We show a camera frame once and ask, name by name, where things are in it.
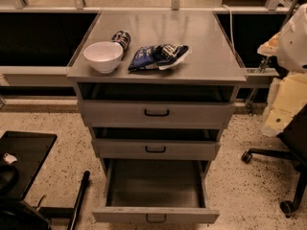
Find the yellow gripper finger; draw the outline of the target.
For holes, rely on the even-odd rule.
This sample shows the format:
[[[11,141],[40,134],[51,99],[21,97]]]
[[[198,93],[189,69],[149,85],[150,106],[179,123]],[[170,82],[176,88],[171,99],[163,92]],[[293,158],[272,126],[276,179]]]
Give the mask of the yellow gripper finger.
[[[262,133],[273,137],[281,133],[307,104],[307,75],[290,73],[282,80],[274,79],[267,103],[263,114]]]
[[[278,51],[279,37],[280,32],[272,36],[265,43],[261,44],[257,49],[257,53],[265,57],[276,57]]]

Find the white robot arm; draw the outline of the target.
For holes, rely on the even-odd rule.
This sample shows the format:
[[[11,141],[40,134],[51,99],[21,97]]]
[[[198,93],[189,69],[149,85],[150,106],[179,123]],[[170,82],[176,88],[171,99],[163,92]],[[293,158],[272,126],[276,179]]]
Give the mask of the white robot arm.
[[[276,57],[277,64],[288,71],[282,80],[272,81],[264,111],[262,132],[275,136],[307,104],[307,4],[298,8],[280,32],[260,45],[257,53]]]

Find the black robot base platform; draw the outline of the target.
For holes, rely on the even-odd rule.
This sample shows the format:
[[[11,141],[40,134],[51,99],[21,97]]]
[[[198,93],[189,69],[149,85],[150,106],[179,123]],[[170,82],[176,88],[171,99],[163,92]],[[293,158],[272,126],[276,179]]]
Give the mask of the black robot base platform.
[[[56,134],[5,131],[0,138],[1,230],[49,230],[50,220],[25,201]]]

